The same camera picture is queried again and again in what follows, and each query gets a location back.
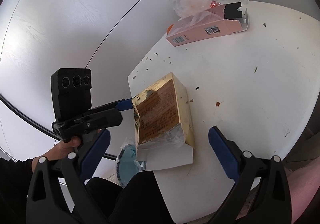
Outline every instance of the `person's leg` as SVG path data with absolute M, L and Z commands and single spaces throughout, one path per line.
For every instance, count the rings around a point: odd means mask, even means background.
M 115 208 L 116 199 L 122 188 L 113 182 L 98 177 L 90 179 L 86 188 L 102 212 L 109 217 Z M 72 211 L 72 216 L 81 220 L 76 206 Z
M 109 220 L 112 224 L 174 224 L 153 171 L 133 176 L 119 194 Z

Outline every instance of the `qr code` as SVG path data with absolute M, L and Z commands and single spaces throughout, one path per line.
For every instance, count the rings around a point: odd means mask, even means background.
M 220 30 L 217 26 L 205 28 L 204 30 L 207 32 L 208 35 L 220 32 Z
M 178 43 L 184 42 L 185 40 L 184 38 L 182 38 L 182 36 L 179 36 L 179 37 L 173 38 L 172 41 L 178 44 Z

